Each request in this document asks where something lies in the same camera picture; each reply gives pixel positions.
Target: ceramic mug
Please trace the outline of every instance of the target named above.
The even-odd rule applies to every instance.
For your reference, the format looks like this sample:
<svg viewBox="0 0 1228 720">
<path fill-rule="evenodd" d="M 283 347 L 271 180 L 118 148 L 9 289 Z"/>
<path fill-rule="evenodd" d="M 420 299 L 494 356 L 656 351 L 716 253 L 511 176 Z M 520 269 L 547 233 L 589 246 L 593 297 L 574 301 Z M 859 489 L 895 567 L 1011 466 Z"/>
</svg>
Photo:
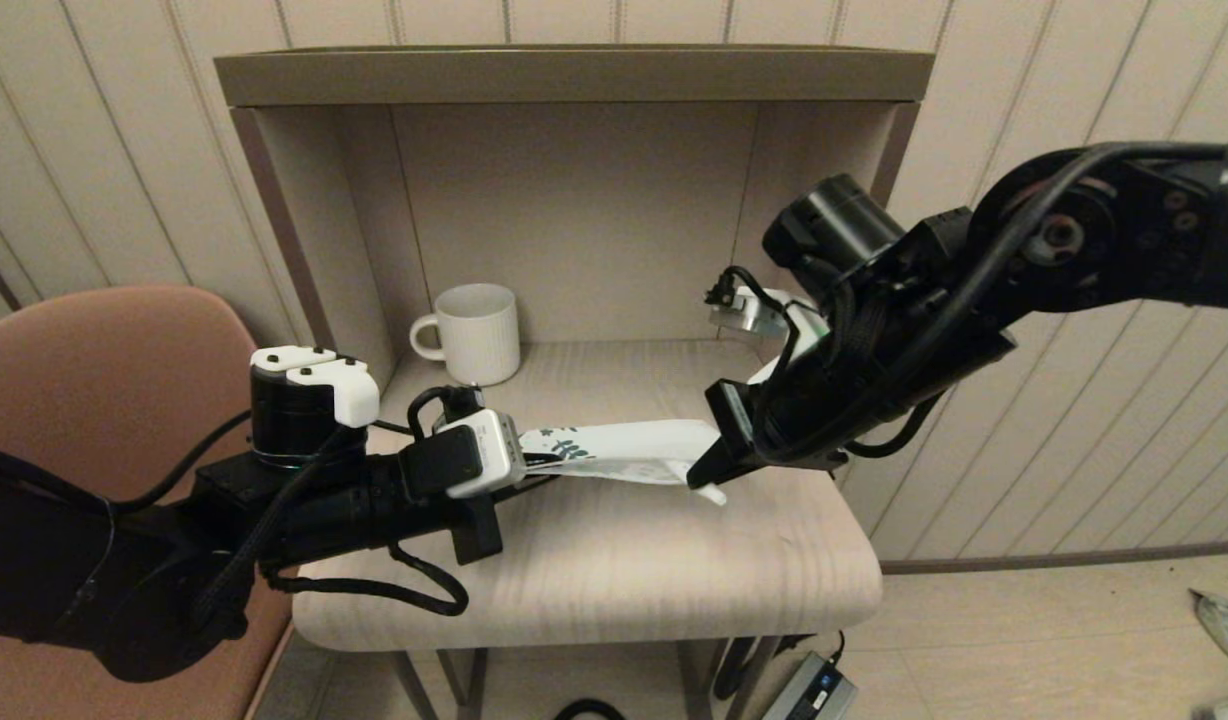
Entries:
<svg viewBox="0 0 1228 720">
<path fill-rule="evenodd" d="M 445 362 L 446 372 L 464 385 L 492 386 L 521 366 L 517 296 L 500 284 L 449 288 L 436 297 L 435 313 L 415 319 L 409 345 L 420 358 Z M 441 346 L 418 342 L 422 328 L 436 327 Z"/>
</svg>

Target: paneled wall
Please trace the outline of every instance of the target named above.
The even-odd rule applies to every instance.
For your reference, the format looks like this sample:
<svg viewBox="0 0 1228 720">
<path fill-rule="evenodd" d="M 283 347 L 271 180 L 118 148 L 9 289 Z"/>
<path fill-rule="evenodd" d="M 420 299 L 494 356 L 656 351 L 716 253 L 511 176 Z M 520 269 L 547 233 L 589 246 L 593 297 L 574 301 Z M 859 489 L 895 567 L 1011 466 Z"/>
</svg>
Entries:
<svg viewBox="0 0 1228 720">
<path fill-rule="evenodd" d="M 263 342 L 308 342 L 211 58 L 501 42 L 935 50 L 903 222 L 1050 149 L 1228 140 L 1228 0 L 0 0 L 0 316 L 193 283 Z M 1131 302 L 1016 335 L 910 447 L 839 477 L 883 559 L 1228 539 L 1228 311 Z"/>
</svg>

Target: chair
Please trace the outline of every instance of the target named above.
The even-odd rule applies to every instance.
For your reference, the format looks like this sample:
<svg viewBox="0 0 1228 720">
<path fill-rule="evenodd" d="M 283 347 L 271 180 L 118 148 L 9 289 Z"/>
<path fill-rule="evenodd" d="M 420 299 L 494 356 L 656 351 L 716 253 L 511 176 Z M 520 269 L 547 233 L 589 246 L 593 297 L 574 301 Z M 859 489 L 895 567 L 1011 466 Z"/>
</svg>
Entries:
<svg viewBox="0 0 1228 720">
<path fill-rule="evenodd" d="M 194 288 L 112 288 L 26 307 L 0 322 L 0 450 L 134 498 L 249 404 L 253 350 L 233 310 Z M 247 429 L 203 462 L 244 451 Z M 0 638 L 0 719 L 239 719 L 257 706 L 289 614 L 289 597 L 258 582 L 242 641 L 149 684 L 112 678 L 88 652 Z"/>
</svg>

